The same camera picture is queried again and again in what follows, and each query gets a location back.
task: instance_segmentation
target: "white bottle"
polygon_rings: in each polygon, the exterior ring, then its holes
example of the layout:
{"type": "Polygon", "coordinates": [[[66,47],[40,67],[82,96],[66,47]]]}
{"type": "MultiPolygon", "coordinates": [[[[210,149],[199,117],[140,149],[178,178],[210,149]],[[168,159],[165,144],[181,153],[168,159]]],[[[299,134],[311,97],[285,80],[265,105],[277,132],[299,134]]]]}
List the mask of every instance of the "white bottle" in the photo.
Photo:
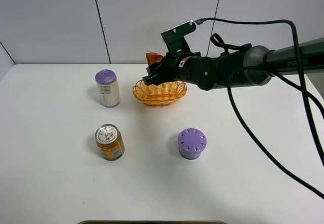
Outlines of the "white bottle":
{"type": "Polygon", "coordinates": [[[120,103],[119,86],[116,74],[104,69],[96,74],[96,82],[105,107],[115,107],[120,103]]]}

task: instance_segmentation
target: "white wall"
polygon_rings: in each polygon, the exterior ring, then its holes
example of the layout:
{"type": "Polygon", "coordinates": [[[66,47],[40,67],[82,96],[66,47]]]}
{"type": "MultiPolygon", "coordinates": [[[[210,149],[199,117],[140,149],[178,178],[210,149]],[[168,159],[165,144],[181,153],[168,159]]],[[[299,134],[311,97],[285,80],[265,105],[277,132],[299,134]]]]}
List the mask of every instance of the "white wall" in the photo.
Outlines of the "white wall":
{"type": "Polygon", "coordinates": [[[5,74],[13,65],[13,61],[6,53],[3,46],[0,44],[0,80],[5,76],[5,74]]]}
{"type": "MultiPolygon", "coordinates": [[[[299,42],[324,37],[324,0],[220,0],[217,18],[237,21],[292,20],[299,42]]],[[[264,45],[269,49],[291,46],[288,25],[236,25],[215,22],[214,32],[226,43],[264,45]]],[[[219,56],[220,50],[211,44],[209,56],[219,56]]]]}
{"type": "MultiPolygon", "coordinates": [[[[217,0],[98,0],[112,63],[146,63],[146,52],[165,54],[161,33],[187,20],[213,17],[217,0]]],[[[206,55],[212,23],[188,35],[206,55]]]]}
{"type": "Polygon", "coordinates": [[[16,63],[107,63],[95,0],[0,0],[0,39],[16,63]]]}
{"type": "MultiPolygon", "coordinates": [[[[324,36],[324,0],[220,0],[218,18],[291,19],[300,42],[324,36]]],[[[146,62],[145,52],[167,51],[160,33],[189,19],[213,17],[217,0],[98,0],[112,63],[146,62]]],[[[0,40],[16,63],[109,62],[95,0],[0,0],[0,40]]],[[[212,22],[188,35],[205,56],[212,22]]],[[[243,26],[216,22],[226,43],[292,44],[287,25],[243,26]]],[[[209,56],[221,50],[211,44],[209,56]]]]}

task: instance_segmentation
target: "orange can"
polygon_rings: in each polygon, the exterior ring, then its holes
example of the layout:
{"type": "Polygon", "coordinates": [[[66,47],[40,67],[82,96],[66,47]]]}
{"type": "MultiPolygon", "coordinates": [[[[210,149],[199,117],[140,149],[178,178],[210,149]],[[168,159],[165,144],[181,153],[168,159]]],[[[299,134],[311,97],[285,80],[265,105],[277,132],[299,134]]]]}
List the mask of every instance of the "orange can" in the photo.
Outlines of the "orange can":
{"type": "Polygon", "coordinates": [[[103,158],[115,161],[125,152],[124,142],[120,131],[115,125],[105,124],[97,129],[96,144],[103,158]]]}

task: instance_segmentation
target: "can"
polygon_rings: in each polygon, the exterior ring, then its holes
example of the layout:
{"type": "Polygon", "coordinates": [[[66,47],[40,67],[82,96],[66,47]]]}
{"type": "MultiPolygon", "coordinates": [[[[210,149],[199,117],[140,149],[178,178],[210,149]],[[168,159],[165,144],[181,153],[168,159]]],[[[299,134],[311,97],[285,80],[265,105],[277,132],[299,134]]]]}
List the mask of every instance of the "can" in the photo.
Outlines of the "can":
{"type": "Polygon", "coordinates": [[[119,86],[114,71],[104,69],[96,74],[95,80],[105,107],[115,107],[120,103],[119,86]]]}
{"type": "Polygon", "coordinates": [[[178,137],[179,153],[188,160],[197,159],[206,148],[207,139],[198,129],[183,130],[178,137]]]}
{"type": "Polygon", "coordinates": [[[115,161],[122,157],[125,146],[122,135],[113,124],[105,124],[97,129],[95,133],[96,144],[103,158],[115,161]]]}

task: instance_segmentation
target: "black cable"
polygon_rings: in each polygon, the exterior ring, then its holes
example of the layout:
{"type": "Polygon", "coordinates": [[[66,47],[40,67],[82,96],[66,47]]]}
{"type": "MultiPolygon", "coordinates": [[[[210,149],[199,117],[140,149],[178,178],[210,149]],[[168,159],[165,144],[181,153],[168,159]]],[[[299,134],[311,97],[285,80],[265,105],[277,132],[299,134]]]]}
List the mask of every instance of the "black cable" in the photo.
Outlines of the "black cable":
{"type": "Polygon", "coordinates": [[[232,83],[232,78],[233,75],[238,73],[239,71],[242,70],[246,70],[246,69],[257,69],[257,70],[262,70],[262,68],[260,66],[246,66],[246,67],[242,67],[239,68],[237,70],[235,70],[234,72],[232,72],[229,77],[228,77],[228,81],[227,81],[227,92],[228,92],[228,97],[229,100],[231,102],[231,105],[233,107],[233,110],[238,118],[238,120],[240,121],[240,123],[242,124],[242,126],[244,127],[244,129],[247,131],[247,133],[249,134],[249,136],[252,138],[252,140],[257,144],[257,146],[263,151],[263,153],[281,170],[283,171],[285,174],[287,174],[289,177],[291,177],[293,180],[297,181],[298,183],[300,183],[302,186],[308,188],[309,190],[313,191],[315,194],[317,194],[318,196],[320,196],[322,199],[324,199],[324,194],[321,193],[319,190],[315,189],[313,186],[311,186],[310,184],[306,183],[304,180],[300,179],[299,177],[297,177],[296,175],[294,175],[292,172],[290,172],[288,169],[286,169],[279,161],[277,161],[276,158],[273,157],[273,155],[263,146],[263,144],[258,140],[258,138],[252,133],[251,129],[247,126],[247,124],[245,123],[245,121],[243,120],[241,114],[239,113],[236,104],[234,102],[234,98],[232,95],[232,90],[231,90],[231,83],[232,83]]]}
{"type": "Polygon", "coordinates": [[[294,52],[295,52],[295,58],[297,62],[297,71],[298,71],[298,76],[299,76],[299,81],[300,81],[300,87],[301,87],[301,92],[303,96],[303,101],[304,101],[304,106],[306,110],[306,116],[308,119],[308,124],[310,127],[310,131],[312,133],[317,152],[319,154],[320,160],[324,166],[324,151],[321,147],[320,140],[318,138],[318,134],[316,131],[312,111],[310,109],[310,104],[307,96],[307,90],[306,90],[306,82],[305,82],[305,77],[304,77],[304,69],[302,65],[302,60],[301,60],[301,55],[300,55],[300,49],[299,49],[299,43],[298,43],[298,36],[297,36],[297,30],[294,25],[294,23],[290,20],[272,20],[272,21],[260,21],[260,22],[245,22],[245,21],[232,21],[232,20],[224,20],[224,19],[218,19],[218,18],[202,18],[198,19],[195,21],[197,25],[200,25],[204,23],[207,20],[215,20],[215,21],[221,21],[225,23],[231,23],[231,24],[241,24],[241,25],[268,25],[268,24],[288,24],[292,30],[292,35],[293,35],[293,42],[294,42],[294,52]]]}
{"type": "MultiPolygon", "coordinates": [[[[296,85],[294,82],[288,80],[287,78],[283,77],[281,74],[279,74],[277,71],[275,70],[268,70],[268,73],[271,73],[275,76],[277,76],[279,79],[281,79],[283,82],[287,83],[288,85],[294,87],[295,89],[301,91],[302,88],[298,85],[296,85]]],[[[318,109],[320,110],[320,113],[322,114],[322,117],[324,119],[324,108],[322,106],[322,104],[319,102],[319,100],[316,99],[315,96],[313,96],[309,91],[306,91],[307,96],[315,103],[315,105],[318,107],[318,109]]]]}

